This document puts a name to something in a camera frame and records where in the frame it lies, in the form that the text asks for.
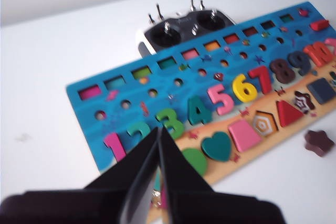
green circle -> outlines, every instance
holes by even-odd
[[[200,150],[195,148],[187,148],[182,151],[182,154],[201,176],[205,174],[208,163],[204,154]]]

pink number 5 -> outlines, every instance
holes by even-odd
[[[218,115],[224,115],[229,113],[235,105],[231,96],[229,96],[228,94],[220,93],[224,90],[225,88],[223,84],[217,84],[211,88],[208,88],[208,95],[212,103],[216,104],[222,102],[224,104],[224,106],[217,108]]]

red number 7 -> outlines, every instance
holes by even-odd
[[[271,79],[269,78],[268,70],[265,66],[254,68],[248,72],[251,78],[259,78],[261,91],[263,94],[267,94],[272,90]]]

remote controller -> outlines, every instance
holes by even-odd
[[[136,43],[142,57],[235,24],[226,14],[216,9],[206,9],[202,0],[199,10],[191,0],[190,11],[185,15],[176,12],[175,17],[165,18],[158,4],[156,8],[158,20],[154,20],[149,14],[152,26],[145,31],[139,30],[136,35]]]

rectangular slot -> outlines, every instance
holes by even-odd
[[[200,54],[197,52],[196,48],[182,52],[182,56],[185,60],[196,58],[198,55]]]
[[[243,30],[243,33],[244,33],[247,37],[249,37],[249,36],[251,36],[251,35],[253,35],[253,34],[257,34],[258,31],[257,31],[257,29],[256,29],[254,26],[251,26],[251,27],[249,27],[249,28],[244,29],[244,30]]]
[[[161,69],[166,69],[166,68],[169,68],[173,65],[176,65],[176,61],[172,56],[170,56],[170,57],[165,58],[163,60],[159,60],[157,64],[159,65],[159,67]]]
[[[96,97],[98,95],[101,94],[101,90],[98,87],[98,85],[93,85],[88,87],[87,89],[82,89],[80,91],[78,91],[79,97],[81,98],[81,100],[87,100],[90,99],[92,97]]]
[[[145,66],[143,68],[138,68],[132,71],[132,75],[135,78],[135,80],[139,80],[143,77],[146,77],[150,75],[152,71],[149,69],[148,66]]]
[[[233,42],[238,41],[238,40],[239,40],[239,37],[238,37],[238,35],[236,35],[236,34],[230,34],[230,35],[228,35],[228,36],[225,36],[225,37],[224,37],[224,40],[225,40],[226,43],[231,44],[231,43],[233,43]]]
[[[291,22],[293,20],[293,17],[290,14],[282,15],[280,16],[280,19],[284,22]]]
[[[108,90],[113,90],[126,84],[122,76],[118,76],[104,82]]]
[[[275,24],[273,23],[272,20],[269,20],[264,23],[261,23],[261,26],[263,27],[263,29],[267,30],[269,28],[275,27]]]
[[[207,51],[213,51],[213,50],[216,50],[217,48],[220,48],[220,45],[217,40],[214,40],[214,41],[204,44],[204,47]]]

